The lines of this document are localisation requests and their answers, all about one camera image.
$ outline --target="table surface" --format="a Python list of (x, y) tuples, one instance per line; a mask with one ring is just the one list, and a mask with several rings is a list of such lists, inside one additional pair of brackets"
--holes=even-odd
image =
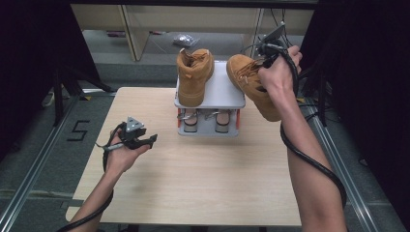
[[(142, 138), (158, 134), (152, 150), (120, 179), (103, 222), (196, 225), (300, 225), (279, 123), (253, 102), (241, 109), (236, 137), (181, 136), (174, 88), (119, 89), (97, 143), (128, 116), (143, 122)], [(94, 147), (73, 199), (85, 200), (101, 175)], [(70, 207), (71, 219), (77, 207)]]

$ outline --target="shoe heel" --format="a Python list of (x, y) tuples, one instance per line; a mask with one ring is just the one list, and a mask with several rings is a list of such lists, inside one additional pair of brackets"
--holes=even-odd
[(229, 121), (230, 121), (230, 111), (223, 110), (217, 114), (217, 125), (215, 127), (216, 132), (228, 133), (229, 132)]
[(197, 111), (196, 109), (185, 109), (184, 113), (178, 115), (178, 119), (184, 122), (184, 132), (197, 132)]

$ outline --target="human hand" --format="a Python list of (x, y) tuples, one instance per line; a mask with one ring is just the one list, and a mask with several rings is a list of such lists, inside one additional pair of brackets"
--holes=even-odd
[[(119, 133), (121, 130), (118, 130), (112, 139), (111, 145), (121, 142)], [(135, 150), (131, 150), (126, 146), (123, 146), (119, 149), (115, 149), (108, 154), (108, 161), (106, 164), (105, 172), (115, 172), (117, 174), (122, 174), (123, 172), (130, 169), (135, 160), (148, 151), (150, 145), (143, 145)]]
[[(300, 48), (296, 45), (287, 49), (289, 56), (292, 58), (292, 61), (298, 70), (298, 73), (301, 72), (299, 63), (302, 60), (302, 53), (299, 52), (299, 49)], [(270, 94), (277, 91), (293, 91), (292, 72), (282, 56), (279, 56), (269, 69), (265, 69), (263, 67), (260, 68), (258, 75), (263, 87)]]

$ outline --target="white stand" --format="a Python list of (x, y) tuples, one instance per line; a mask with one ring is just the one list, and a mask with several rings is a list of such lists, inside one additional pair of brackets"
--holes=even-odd
[[(184, 112), (186, 106), (179, 103), (178, 100), (179, 79), (177, 81), (175, 106), (179, 108), (178, 112)], [(196, 108), (199, 111), (197, 118), (197, 131), (185, 132), (185, 124), (181, 122), (178, 133), (185, 136), (237, 136), (239, 133), (239, 111), (245, 107), (245, 95), (238, 90), (230, 81), (226, 73), (226, 61), (216, 61), (214, 73), (205, 84), (205, 96), (202, 104)], [(216, 132), (216, 117), (205, 119), (205, 114), (218, 109), (231, 109), (229, 131), (227, 133)]]

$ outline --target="boot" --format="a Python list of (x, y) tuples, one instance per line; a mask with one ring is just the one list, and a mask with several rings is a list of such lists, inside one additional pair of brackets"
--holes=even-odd
[(198, 49), (189, 54), (184, 48), (177, 57), (179, 78), (178, 100), (186, 107), (202, 104), (205, 83), (214, 73), (214, 56), (208, 49)]
[(250, 57), (237, 54), (227, 61), (226, 72), (233, 85), (255, 103), (262, 116), (269, 122), (276, 122), (280, 116), (257, 74), (261, 67)]

